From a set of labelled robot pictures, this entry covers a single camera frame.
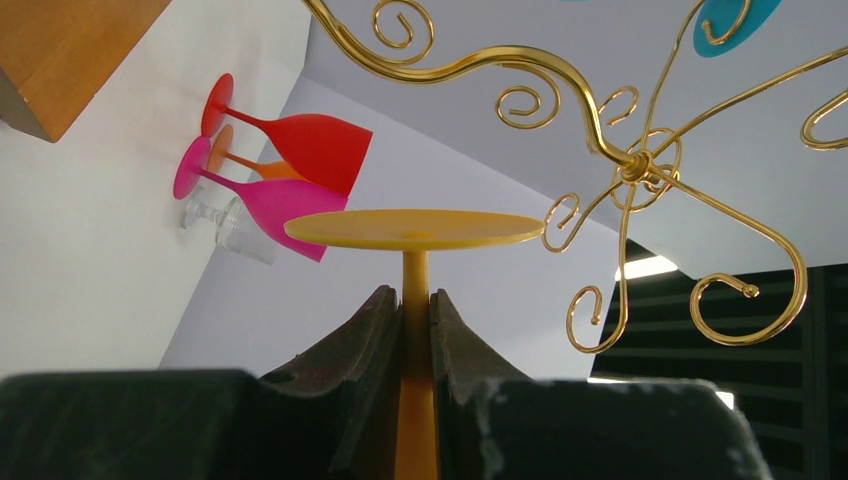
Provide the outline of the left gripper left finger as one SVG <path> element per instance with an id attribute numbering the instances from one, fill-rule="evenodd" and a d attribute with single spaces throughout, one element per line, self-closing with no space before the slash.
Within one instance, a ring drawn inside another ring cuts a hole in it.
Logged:
<path id="1" fill-rule="evenodd" d="M 396 291 L 262 376 L 241 369 L 51 372 L 1 383 L 5 479 L 329 479 L 367 396 L 394 395 Z"/>

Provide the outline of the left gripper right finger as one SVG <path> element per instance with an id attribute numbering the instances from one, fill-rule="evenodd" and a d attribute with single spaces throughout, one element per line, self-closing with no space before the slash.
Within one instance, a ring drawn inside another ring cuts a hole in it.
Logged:
<path id="1" fill-rule="evenodd" d="M 768 479 L 744 416 L 712 383 L 534 380 L 430 299 L 445 479 Z"/>

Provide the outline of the yellow wine glass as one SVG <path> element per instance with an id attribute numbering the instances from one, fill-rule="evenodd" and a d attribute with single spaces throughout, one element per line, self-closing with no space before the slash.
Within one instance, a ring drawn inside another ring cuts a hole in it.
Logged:
<path id="1" fill-rule="evenodd" d="M 403 367 L 395 478 L 440 476 L 429 334 L 429 252 L 516 244 L 538 237 L 542 229 L 540 220 L 528 216 L 445 209 L 349 210 L 286 223 L 286 234 L 303 242 L 403 255 Z"/>

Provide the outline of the clear patterned wine glass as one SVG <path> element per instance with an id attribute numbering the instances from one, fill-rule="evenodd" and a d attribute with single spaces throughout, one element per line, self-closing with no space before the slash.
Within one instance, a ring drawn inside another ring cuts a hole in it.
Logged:
<path id="1" fill-rule="evenodd" d="M 199 219 L 205 219 L 215 225 L 214 237 L 218 247 L 265 265 L 273 265 L 277 243 L 254 221 L 243 201 L 235 196 L 225 207 L 215 208 L 207 202 L 208 198 L 204 187 L 194 188 L 186 197 L 180 227 L 188 230 Z"/>

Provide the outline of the magenta wine glass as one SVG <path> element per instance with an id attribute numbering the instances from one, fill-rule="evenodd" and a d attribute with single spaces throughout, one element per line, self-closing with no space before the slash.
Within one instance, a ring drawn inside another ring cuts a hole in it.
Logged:
<path id="1" fill-rule="evenodd" d="M 189 145 L 176 169 L 172 187 L 175 199 L 186 198 L 199 180 L 206 178 L 234 192 L 258 227 L 278 244 L 315 262 L 323 259 L 324 246 L 292 238 L 286 233 L 285 224 L 308 215 L 342 211 L 347 205 L 347 197 L 300 179 L 236 182 L 205 168 L 210 153 L 211 140 L 208 137 L 198 136 Z"/>

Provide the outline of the orange wine glass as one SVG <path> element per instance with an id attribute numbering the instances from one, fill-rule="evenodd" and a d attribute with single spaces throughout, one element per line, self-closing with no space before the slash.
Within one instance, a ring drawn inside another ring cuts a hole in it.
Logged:
<path id="1" fill-rule="evenodd" d="M 300 175 L 288 162 L 279 160 L 273 163 L 258 163 L 235 155 L 229 151 L 234 137 L 234 129 L 231 125 L 224 125 L 211 144 L 210 153 L 206 161 L 206 169 L 212 173 L 218 173 L 226 160 L 232 161 L 257 173 L 263 180 L 269 179 L 300 179 Z"/>

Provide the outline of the red wine glass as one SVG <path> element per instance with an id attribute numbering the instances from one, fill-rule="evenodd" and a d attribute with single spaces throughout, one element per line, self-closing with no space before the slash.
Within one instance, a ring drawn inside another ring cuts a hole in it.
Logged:
<path id="1" fill-rule="evenodd" d="M 304 180 L 348 197 L 359 177 L 373 132 L 330 115 L 302 113 L 264 120 L 230 107 L 234 78 L 222 74 L 212 87 L 201 116 L 201 136 L 211 144 L 229 116 L 263 132 Z"/>

